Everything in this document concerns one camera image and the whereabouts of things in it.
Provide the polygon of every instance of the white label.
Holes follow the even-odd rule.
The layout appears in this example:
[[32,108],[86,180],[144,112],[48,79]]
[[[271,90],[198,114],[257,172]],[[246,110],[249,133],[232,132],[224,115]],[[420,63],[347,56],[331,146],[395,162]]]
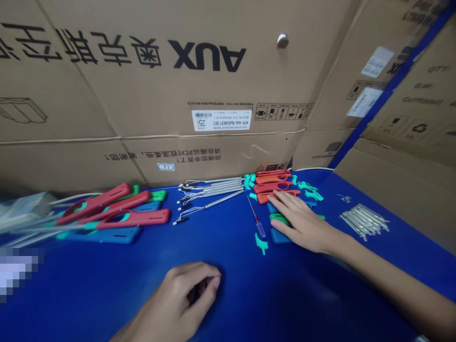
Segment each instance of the white label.
[[378,47],[361,71],[361,74],[377,78],[393,56],[393,51],[385,49],[384,47]]
[[374,88],[365,88],[361,93],[358,100],[348,111],[348,116],[365,117],[367,112],[372,108],[374,103],[378,100],[383,90]]
[[174,171],[174,164],[157,163],[158,169],[161,171]]
[[193,126],[201,131],[244,131],[250,129],[251,110],[192,110]]

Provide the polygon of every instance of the red plastic handle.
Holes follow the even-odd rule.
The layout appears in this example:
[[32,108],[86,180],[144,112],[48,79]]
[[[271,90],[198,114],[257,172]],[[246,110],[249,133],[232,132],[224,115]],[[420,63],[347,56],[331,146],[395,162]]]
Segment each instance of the red plastic handle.
[[271,171],[258,171],[256,173],[257,177],[263,177],[263,176],[271,176],[274,174],[283,174],[283,173],[290,173],[290,170],[271,170]]
[[96,225],[96,229],[111,229],[111,228],[124,228],[134,226],[147,226],[155,224],[163,224],[170,219],[170,210],[162,209],[148,212],[138,212],[133,210],[122,210],[114,213]]
[[116,202],[107,207],[107,210],[104,210],[98,214],[90,215],[84,217],[78,221],[78,224],[84,224],[87,222],[101,221],[108,217],[109,215],[118,213],[119,211],[134,208],[140,204],[147,202],[151,198],[151,193],[149,191],[143,191],[135,196]]
[[277,174],[277,175],[257,177],[255,179],[255,181],[257,184],[276,183],[276,182],[286,181],[288,179],[288,177],[291,177],[290,173],[281,173],[281,174]]
[[84,216],[96,214],[100,211],[100,208],[104,209],[108,204],[121,199],[123,196],[130,194],[130,192],[130,185],[128,183],[122,183],[102,195],[76,202],[57,219],[56,226],[68,224]]
[[[300,190],[286,190],[284,192],[288,192],[290,195],[293,195],[293,196],[296,196],[296,195],[299,195],[301,192]],[[264,193],[261,193],[261,194],[258,194],[256,196],[256,199],[258,200],[258,203],[259,204],[266,204],[269,202],[269,200],[267,199],[267,197],[269,196],[272,196],[274,198],[277,198],[273,192],[264,192]]]
[[272,192],[274,190],[283,191],[283,190],[287,190],[290,185],[293,185],[293,182],[256,184],[253,186],[253,191],[256,194],[259,194],[262,192]]

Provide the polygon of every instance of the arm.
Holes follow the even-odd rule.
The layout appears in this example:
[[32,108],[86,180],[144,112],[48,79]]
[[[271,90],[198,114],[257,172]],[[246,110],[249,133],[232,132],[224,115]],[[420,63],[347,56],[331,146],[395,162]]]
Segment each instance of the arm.
[[[217,268],[200,261],[172,268],[138,314],[110,342],[189,340],[215,301],[220,277]],[[199,299],[193,303],[197,292]]]
[[272,220],[274,228],[297,245],[337,257],[356,269],[432,342],[456,341],[456,304],[321,220],[301,199],[286,192],[274,194],[280,201],[272,197],[269,201],[295,229]]

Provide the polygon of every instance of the blue table surface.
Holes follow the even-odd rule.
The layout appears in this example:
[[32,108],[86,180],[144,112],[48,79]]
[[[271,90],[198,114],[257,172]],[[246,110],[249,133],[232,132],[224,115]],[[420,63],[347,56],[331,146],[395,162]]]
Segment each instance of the blue table surface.
[[[296,174],[324,197],[314,211],[347,234],[358,238],[339,215],[358,203],[389,220],[389,233],[359,241],[456,299],[456,257],[336,174]],[[1,306],[1,340],[107,341],[137,313],[170,268],[196,260],[216,265],[222,280],[192,341],[383,342],[416,337],[379,292],[341,263],[293,244],[274,244],[266,205],[252,201],[268,234],[263,256],[245,195],[173,226],[182,193],[176,187],[167,190],[163,207],[172,210],[170,222],[144,227],[131,245],[65,240],[40,245],[45,262]]]

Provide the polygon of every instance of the pixelated area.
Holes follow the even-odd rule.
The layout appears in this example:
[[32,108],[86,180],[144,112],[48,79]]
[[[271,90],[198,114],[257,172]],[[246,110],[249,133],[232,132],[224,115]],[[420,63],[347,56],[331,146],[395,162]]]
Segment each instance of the pixelated area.
[[0,248],[0,304],[23,287],[43,261],[41,248]]

